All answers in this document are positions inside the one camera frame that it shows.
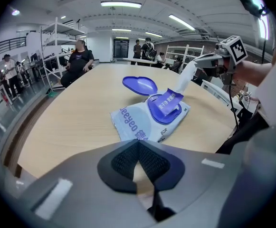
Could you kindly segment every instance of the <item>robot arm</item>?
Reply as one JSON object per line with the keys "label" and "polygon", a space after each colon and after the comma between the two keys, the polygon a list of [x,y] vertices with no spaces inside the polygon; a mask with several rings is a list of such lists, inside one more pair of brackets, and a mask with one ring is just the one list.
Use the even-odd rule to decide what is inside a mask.
{"label": "robot arm", "polygon": [[[224,59],[229,58],[229,67],[224,66]],[[195,58],[189,64],[202,68],[208,76],[220,77],[224,85],[231,85],[231,78],[236,65],[247,58],[247,52],[239,36],[231,36],[216,44],[214,53]]]}

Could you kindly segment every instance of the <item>doorway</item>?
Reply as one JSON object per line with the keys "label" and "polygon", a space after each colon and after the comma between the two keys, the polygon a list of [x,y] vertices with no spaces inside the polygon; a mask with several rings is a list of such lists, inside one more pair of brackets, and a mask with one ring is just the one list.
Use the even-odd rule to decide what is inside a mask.
{"label": "doorway", "polygon": [[114,58],[128,58],[129,40],[114,39]]}

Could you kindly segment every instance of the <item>railing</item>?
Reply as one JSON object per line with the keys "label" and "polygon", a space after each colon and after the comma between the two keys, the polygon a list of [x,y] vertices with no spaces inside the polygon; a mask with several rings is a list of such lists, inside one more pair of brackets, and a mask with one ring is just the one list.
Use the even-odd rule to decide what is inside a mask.
{"label": "railing", "polygon": [[0,42],[0,54],[15,48],[25,47],[26,37],[18,37]]}

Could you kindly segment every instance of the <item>blue label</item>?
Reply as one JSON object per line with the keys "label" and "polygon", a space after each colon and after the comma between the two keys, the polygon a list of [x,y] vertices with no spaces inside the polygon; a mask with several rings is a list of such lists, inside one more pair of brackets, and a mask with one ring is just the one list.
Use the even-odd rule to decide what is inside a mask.
{"label": "blue label", "polygon": [[167,116],[175,109],[182,98],[183,95],[174,92],[171,89],[167,89],[167,91],[163,95],[159,96],[158,99],[154,101],[154,103],[163,113],[163,115]]}

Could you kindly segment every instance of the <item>black mesh pad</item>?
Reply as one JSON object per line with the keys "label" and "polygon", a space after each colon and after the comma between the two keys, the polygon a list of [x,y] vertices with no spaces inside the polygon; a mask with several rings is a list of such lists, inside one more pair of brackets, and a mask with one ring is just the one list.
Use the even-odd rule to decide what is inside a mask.
{"label": "black mesh pad", "polygon": [[174,188],[185,171],[183,162],[176,156],[145,141],[133,140],[101,158],[99,176],[116,191],[136,192],[133,171],[138,161],[158,191]]}
{"label": "black mesh pad", "polygon": [[170,168],[170,163],[167,159],[156,154],[143,145],[140,145],[139,161],[147,177],[152,183],[154,183]]}
{"label": "black mesh pad", "polygon": [[111,161],[112,168],[122,176],[133,179],[133,171],[139,159],[138,143],[118,154]]}

